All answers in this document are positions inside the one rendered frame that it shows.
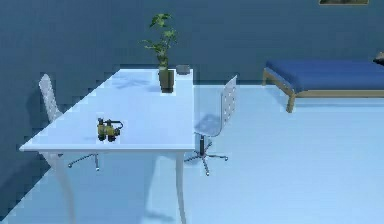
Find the white perforated swivel chair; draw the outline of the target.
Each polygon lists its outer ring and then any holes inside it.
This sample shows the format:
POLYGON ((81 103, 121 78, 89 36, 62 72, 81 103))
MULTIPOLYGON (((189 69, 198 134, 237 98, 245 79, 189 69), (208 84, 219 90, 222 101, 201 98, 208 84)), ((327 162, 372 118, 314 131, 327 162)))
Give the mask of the white perforated swivel chair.
POLYGON ((208 153, 212 146, 212 139, 218 137, 229 120, 233 117, 236 108, 237 75, 232 77, 223 87, 220 93, 220 110, 218 114, 206 114, 195 126, 195 134, 198 136, 198 149, 194 151, 195 156, 185 159, 189 162, 201 159, 205 174, 210 175, 210 170, 206 158, 220 158, 228 160, 224 155, 213 155, 208 153))
MULTIPOLYGON (((44 74, 41 77, 39 81, 39 88, 44 100, 44 105, 45 105, 48 119, 50 122, 53 122, 62 115, 62 112, 57 106, 57 102, 56 102, 56 98, 55 98, 55 94, 52 86, 52 81, 48 74, 44 74)), ((68 164, 68 167, 72 168, 75 163, 78 163, 79 161, 82 161, 89 157, 94 158, 95 170, 99 171, 100 167, 99 167, 99 159, 97 154, 88 154, 86 156, 80 157, 79 159, 70 162, 68 164)))

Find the white table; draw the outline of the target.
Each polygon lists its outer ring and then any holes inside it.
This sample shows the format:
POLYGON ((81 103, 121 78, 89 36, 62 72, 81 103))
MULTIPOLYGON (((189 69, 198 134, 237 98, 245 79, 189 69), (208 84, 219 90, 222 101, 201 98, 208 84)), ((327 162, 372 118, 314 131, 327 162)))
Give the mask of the white table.
POLYGON ((176 192, 181 224, 183 156, 195 149, 193 76, 178 76, 174 92, 160 91, 156 69, 121 69, 20 147, 38 152, 55 171, 76 224, 74 196, 61 153, 152 153, 176 157, 176 192), (121 121, 114 142, 97 137, 98 119, 121 121))

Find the green potted house plant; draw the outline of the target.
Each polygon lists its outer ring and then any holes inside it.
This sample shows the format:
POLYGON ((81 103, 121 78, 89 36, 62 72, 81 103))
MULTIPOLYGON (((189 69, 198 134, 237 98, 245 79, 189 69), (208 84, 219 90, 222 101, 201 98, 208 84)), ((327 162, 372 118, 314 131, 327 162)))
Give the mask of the green potted house plant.
POLYGON ((172 93, 174 91, 174 73, 169 69, 168 51, 173 43, 177 42, 176 30, 168 26, 166 21, 172 16, 168 13, 156 14, 152 17, 150 28, 160 32, 160 39, 153 41, 149 39, 141 40, 145 49, 155 52, 158 61, 158 77, 162 93, 172 93))

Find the blue bed with wooden frame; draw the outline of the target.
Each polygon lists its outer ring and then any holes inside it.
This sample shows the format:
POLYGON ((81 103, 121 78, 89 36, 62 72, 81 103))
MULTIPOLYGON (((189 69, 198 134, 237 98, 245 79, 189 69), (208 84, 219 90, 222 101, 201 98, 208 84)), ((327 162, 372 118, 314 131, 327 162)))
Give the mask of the blue bed with wooden frame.
POLYGON ((292 113, 297 98, 384 98, 384 65, 361 60, 268 60, 262 85, 273 83, 288 96, 292 113))

